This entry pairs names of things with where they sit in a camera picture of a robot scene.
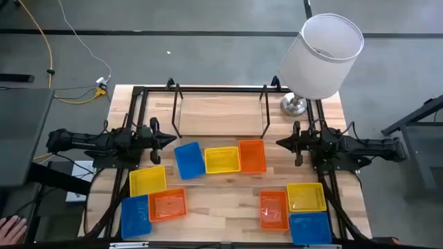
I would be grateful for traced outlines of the person's hand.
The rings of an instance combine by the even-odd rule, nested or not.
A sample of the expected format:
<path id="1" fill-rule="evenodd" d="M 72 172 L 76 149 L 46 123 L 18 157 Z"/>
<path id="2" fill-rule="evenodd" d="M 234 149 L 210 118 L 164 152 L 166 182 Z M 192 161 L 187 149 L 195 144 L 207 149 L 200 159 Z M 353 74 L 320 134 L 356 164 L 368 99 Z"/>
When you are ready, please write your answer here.
<path id="1" fill-rule="evenodd" d="M 0 219 L 0 246 L 11 246 L 19 242 L 27 230 L 27 219 L 14 215 Z"/>

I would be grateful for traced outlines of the orange plastic basket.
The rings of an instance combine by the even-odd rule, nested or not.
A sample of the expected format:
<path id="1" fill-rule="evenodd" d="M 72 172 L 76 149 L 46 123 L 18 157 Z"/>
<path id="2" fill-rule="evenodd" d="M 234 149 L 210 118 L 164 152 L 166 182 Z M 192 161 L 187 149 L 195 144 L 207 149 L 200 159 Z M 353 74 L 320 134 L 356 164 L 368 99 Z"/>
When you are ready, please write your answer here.
<path id="1" fill-rule="evenodd" d="M 287 231 L 289 229 L 289 211 L 285 191 L 260 191 L 260 227 L 268 231 Z"/>
<path id="2" fill-rule="evenodd" d="M 244 173 L 266 172 L 266 157 L 263 140 L 240 140 L 239 159 Z"/>
<path id="3" fill-rule="evenodd" d="M 173 189 L 148 196 L 149 220 L 151 222 L 178 219 L 188 214 L 186 191 Z"/>

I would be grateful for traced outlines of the grey desk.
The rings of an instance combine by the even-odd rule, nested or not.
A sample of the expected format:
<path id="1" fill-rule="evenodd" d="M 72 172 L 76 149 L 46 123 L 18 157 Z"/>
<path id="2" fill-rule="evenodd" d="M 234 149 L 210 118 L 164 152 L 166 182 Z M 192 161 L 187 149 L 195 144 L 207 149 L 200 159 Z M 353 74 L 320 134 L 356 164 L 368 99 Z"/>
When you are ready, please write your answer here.
<path id="1" fill-rule="evenodd" d="M 0 91 L 0 187 L 26 182 L 53 96 L 50 89 Z"/>

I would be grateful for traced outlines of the wooden shelf with black frame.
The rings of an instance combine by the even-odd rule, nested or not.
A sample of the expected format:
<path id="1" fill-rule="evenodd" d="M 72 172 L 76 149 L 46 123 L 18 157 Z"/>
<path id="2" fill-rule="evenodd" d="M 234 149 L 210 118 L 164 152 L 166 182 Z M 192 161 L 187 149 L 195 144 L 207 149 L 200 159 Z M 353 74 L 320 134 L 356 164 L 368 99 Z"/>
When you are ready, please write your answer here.
<path id="1" fill-rule="evenodd" d="M 271 124 L 269 88 L 181 88 L 174 86 L 172 126 L 177 136 L 263 138 Z"/>

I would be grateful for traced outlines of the white shade silver table lamp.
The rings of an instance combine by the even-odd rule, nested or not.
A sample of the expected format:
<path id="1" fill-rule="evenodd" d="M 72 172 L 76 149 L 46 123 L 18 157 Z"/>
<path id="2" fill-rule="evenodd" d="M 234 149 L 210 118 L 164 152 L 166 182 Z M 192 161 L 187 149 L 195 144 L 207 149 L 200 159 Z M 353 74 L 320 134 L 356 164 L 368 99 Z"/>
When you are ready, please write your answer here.
<path id="1" fill-rule="evenodd" d="M 290 90 L 280 102 L 283 113 L 299 116 L 308 100 L 338 92 L 363 47 L 363 34 L 349 19 L 333 13 L 310 17 L 278 67 Z"/>

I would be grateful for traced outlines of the black diagonal support bar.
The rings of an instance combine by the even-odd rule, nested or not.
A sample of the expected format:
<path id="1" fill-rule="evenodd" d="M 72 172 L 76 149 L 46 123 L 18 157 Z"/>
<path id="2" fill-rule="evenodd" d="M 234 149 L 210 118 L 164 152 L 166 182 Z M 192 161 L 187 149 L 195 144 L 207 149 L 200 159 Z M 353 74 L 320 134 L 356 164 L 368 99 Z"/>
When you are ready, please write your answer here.
<path id="1" fill-rule="evenodd" d="M 91 183 L 86 180 L 37 163 L 31 164 L 26 181 L 82 195 L 88 195 L 91 188 Z"/>

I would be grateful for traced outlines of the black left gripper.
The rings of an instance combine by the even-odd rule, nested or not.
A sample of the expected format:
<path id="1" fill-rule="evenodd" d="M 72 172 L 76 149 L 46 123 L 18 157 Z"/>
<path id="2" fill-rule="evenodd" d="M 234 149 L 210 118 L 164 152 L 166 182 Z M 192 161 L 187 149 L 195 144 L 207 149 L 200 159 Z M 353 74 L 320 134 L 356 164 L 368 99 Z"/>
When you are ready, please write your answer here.
<path id="1" fill-rule="evenodd" d="M 159 156 L 158 150 L 174 142 L 177 137 L 175 135 L 161 133 L 159 142 L 159 139 L 157 138 L 157 131 L 159 129 L 159 122 L 157 118 L 150 118 L 149 127 L 152 129 L 152 137 L 150 139 L 143 140 L 139 139 L 137 134 L 137 144 L 140 149 L 151 149 L 150 160 L 155 165 L 159 165 L 161 163 L 161 157 Z"/>

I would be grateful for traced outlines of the black metal table frame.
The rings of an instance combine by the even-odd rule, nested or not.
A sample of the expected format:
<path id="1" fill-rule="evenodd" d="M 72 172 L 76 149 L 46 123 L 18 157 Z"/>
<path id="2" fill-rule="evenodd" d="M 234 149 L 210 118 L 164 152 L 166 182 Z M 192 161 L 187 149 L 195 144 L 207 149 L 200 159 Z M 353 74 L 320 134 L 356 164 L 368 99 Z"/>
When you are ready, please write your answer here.
<path id="1" fill-rule="evenodd" d="M 437 199 L 443 201 L 443 121 L 424 122 L 423 119 L 443 113 L 443 94 L 394 122 L 381 132 L 389 136 L 401 132 L 410 161 L 420 177 L 419 186 L 409 199 Z"/>

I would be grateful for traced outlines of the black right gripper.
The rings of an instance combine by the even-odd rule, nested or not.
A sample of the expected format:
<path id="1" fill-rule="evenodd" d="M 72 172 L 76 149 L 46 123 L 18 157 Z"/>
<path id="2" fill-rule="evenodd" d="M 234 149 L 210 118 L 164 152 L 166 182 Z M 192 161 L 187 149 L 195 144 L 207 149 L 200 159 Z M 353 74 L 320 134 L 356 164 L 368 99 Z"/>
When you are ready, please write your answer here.
<path id="1" fill-rule="evenodd" d="M 296 153 L 296 159 L 295 159 L 295 165 L 296 167 L 299 167 L 303 164 L 303 155 L 301 151 L 309 151 L 309 148 L 315 143 L 314 142 L 304 142 L 300 136 L 301 132 L 301 125 L 299 121 L 295 121 L 293 124 L 293 134 L 296 136 L 295 140 L 295 153 Z M 293 150 L 293 146 L 291 144 L 293 140 L 293 136 L 289 136 L 287 138 L 283 138 L 276 141 L 277 145 L 280 145 L 281 147 L 284 147 L 285 149 L 288 149 L 289 151 Z"/>

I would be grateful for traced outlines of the blue plastic basket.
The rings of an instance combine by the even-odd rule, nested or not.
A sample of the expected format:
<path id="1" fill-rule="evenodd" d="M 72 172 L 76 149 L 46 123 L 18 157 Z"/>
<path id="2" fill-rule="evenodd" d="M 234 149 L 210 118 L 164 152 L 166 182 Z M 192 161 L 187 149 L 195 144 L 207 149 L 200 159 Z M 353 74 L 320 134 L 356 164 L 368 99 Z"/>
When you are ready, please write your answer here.
<path id="1" fill-rule="evenodd" d="M 152 231 L 149 220 L 148 195 L 128 197 L 122 200 L 120 235 L 131 239 Z"/>
<path id="2" fill-rule="evenodd" d="M 182 180 L 196 178 L 206 173 L 204 158 L 198 142 L 176 147 L 174 155 Z"/>
<path id="3" fill-rule="evenodd" d="M 332 232 L 326 212 L 290 214 L 289 225 L 294 245 L 322 245 L 332 242 Z"/>

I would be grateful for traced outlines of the black aluminium rig frame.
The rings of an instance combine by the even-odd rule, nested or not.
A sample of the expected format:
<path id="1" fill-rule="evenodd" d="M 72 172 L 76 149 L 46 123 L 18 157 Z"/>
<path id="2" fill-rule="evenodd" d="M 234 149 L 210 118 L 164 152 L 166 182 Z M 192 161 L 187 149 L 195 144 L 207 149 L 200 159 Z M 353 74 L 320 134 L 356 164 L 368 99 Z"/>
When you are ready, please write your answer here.
<path id="1" fill-rule="evenodd" d="M 132 101 L 134 88 L 139 85 L 116 85 L 108 114 L 109 127 L 121 125 L 124 115 L 132 108 L 133 121 L 141 117 L 142 100 L 146 98 L 144 121 L 149 124 L 151 117 L 157 117 L 161 131 L 176 134 L 171 124 L 174 86 L 166 91 L 163 85 L 146 85 L 147 93 L 141 92 Z M 196 97 L 214 97 L 220 100 L 227 97 L 252 97 L 260 103 L 259 96 L 263 86 L 204 86 L 183 85 L 184 101 Z M 172 189 L 185 188 L 188 215 L 184 218 L 161 221 L 153 225 L 149 235 L 121 241 L 108 239 L 112 242 L 128 242 L 135 240 L 148 246 L 148 249 L 160 247 L 196 248 L 284 248 L 292 245 L 291 233 L 283 231 L 265 231 L 259 222 L 259 193 L 261 190 L 287 190 L 288 183 L 313 183 L 318 181 L 318 174 L 311 166 L 309 153 L 305 155 L 304 164 L 296 167 L 295 154 L 277 145 L 275 142 L 290 136 L 294 120 L 300 120 L 303 129 L 309 126 L 307 114 L 301 118 L 284 118 L 280 110 L 280 99 L 289 89 L 286 86 L 267 86 L 270 127 L 264 136 L 266 156 L 266 173 L 227 173 L 200 176 L 194 180 L 182 181 L 175 161 L 173 149 L 175 145 L 198 141 L 201 149 L 209 147 L 230 147 L 238 145 L 240 137 L 191 137 L 177 138 L 165 149 L 160 151 L 161 165 L 165 167 L 167 187 Z M 115 184 L 123 188 L 128 173 L 119 174 L 117 169 L 105 169 L 93 183 L 88 202 L 87 227 L 99 222 L 113 198 Z M 358 178 L 349 172 L 337 172 L 336 181 L 341 205 L 350 220 L 361 234 L 372 239 L 368 215 L 363 200 L 363 192 Z"/>

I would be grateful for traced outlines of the yellow plastic basket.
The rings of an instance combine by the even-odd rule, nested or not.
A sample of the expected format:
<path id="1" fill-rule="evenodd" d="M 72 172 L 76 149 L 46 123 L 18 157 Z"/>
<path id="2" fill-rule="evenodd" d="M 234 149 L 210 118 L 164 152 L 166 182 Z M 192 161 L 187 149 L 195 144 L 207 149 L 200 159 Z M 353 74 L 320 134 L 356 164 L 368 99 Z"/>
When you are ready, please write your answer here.
<path id="1" fill-rule="evenodd" d="M 207 174 L 224 174 L 241 170 L 238 147 L 217 147 L 204 150 Z"/>
<path id="2" fill-rule="evenodd" d="M 166 189 L 164 166 L 138 169 L 129 173 L 129 194 L 131 197 L 149 195 Z"/>
<path id="3" fill-rule="evenodd" d="M 291 212 L 324 212 L 327 210 L 321 183 L 288 183 L 287 198 Z"/>

